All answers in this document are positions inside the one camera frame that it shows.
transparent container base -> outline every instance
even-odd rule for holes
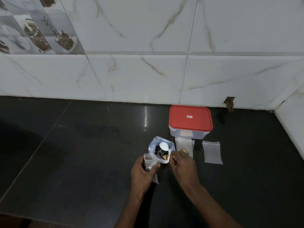
[[[170,128],[170,134],[173,137],[203,139],[206,136],[206,134],[210,133],[210,132],[196,131],[196,130],[174,129],[170,125],[169,125],[169,128]]]

white marble tile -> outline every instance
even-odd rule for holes
[[[85,55],[3,55],[43,97],[105,100]]]
[[[196,0],[61,0],[88,53],[187,54]]]
[[[189,53],[303,53],[303,3],[198,0]]]
[[[276,109],[276,115],[304,158],[304,84]]]
[[[186,55],[89,55],[109,101],[179,104]]]
[[[0,95],[42,97],[42,94],[15,66],[6,55],[0,55]]]
[[[303,71],[304,57],[189,55],[181,104],[225,107],[230,96],[236,108],[275,109]]]

ziplock bag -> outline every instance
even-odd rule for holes
[[[221,146],[219,142],[203,141],[205,162],[213,164],[223,164],[221,158]]]
[[[145,171],[146,172],[150,172],[152,167],[157,164],[157,158],[156,158],[156,155],[154,153],[144,153],[143,154],[143,159],[145,161]],[[152,182],[155,182],[155,183],[159,184],[157,174],[155,174]]]
[[[191,138],[175,137],[176,150],[180,151],[184,149],[186,154],[193,159],[194,142],[195,140],[192,140]]]
[[[169,163],[169,158],[170,158],[171,151],[175,151],[175,145],[174,145],[173,142],[170,142],[170,141],[168,141],[164,138],[161,138],[161,137],[155,137],[153,139],[153,141],[150,143],[148,150],[149,150],[149,153],[154,154],[156,146],[159,145],[162,142],[165,142],[165,143],[168,144],[168,146],[169,146],[169,151],[168,151],[169,156],[168,156],[167,160],[164,160],[159,155],[156,155],[156,158],[157,158],[157,162],[162,163],[162,164],[167,164],[167,163]]]

plastic container with red lid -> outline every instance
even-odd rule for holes
[[[210,110],[199,106],[173,105],[169,128],[173,137],[203,139],[213,129]]]

forearm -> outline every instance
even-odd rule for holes
[[[197,207],[211,228],[241,227],[219,206],[219,204],[217,204],[204,187],[198,187],[197,189],[189,192],[187,196]]]
[[[128,203],[121,213],[114,228],[133,228],[142,203],[143,195],[130,193]]]

